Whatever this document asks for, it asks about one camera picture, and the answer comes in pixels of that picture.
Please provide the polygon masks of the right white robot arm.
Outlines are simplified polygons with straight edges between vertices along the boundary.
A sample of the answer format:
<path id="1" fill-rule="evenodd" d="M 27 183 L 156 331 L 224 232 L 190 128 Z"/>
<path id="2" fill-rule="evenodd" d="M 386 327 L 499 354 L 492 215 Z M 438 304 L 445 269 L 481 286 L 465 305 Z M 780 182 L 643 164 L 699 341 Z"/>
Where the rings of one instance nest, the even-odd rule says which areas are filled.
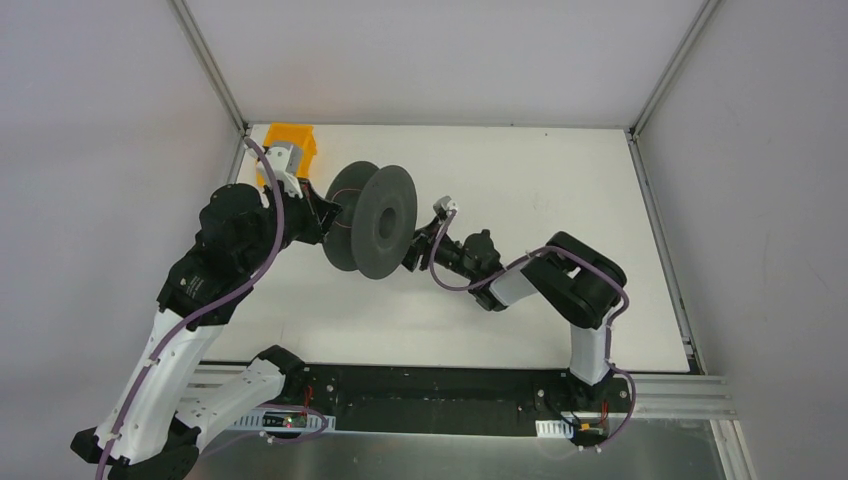
<path id="1" fill-rule="evenodd" d="M 627 277 L 614 261 L 566 232 L 505 265 L 491 233 L 483 229 L 463 241 L 451 239 L 438 222 L 415 232 L 402 261 L 409 271 L 440 266 L 468 281 L 450 291 L 468 292 L 486 311 L 500 312 L 534 295 L 544 298 L 570 325 L 569 400 L 583 410 L 607 397 L 613 375 L 611 327 L 630 305 Z"/>

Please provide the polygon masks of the black cable spool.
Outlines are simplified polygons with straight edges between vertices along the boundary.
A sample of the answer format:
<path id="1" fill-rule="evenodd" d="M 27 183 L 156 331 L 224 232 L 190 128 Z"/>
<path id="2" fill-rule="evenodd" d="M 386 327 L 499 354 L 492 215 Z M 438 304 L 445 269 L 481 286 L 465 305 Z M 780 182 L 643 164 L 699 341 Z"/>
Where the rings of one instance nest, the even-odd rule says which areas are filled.
<path id="1" fill-rule="evenodd" d="M 418 217 L 409 172 L 398 165 L 357 161 L 336 175 L 327 199 L 344 207 L 323 242 L 330 264 L 371 280 L 391 275 L 407 253 Z"/>

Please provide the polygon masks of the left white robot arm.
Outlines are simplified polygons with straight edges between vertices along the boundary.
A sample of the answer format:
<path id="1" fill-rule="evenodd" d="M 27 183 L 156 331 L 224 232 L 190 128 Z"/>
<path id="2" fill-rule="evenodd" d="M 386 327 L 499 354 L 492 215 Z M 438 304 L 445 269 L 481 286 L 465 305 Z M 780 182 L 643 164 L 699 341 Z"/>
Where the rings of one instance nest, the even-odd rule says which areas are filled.
<path id="1" fill-rule="evenodd" d="M 199 215 L 194 245 L 170 269 L 143 354 L 117 405 L 71 448 L 99 479 L 182 479 L 223 430 L 267 402 L 305 402 L 304 362 L 273 345 L 212 394 L 185 400 L 206 351 L 239 303 L 294 242 L 321 243 L 342 206 L 306 179 L 257 189 L 218 188 Z"/>

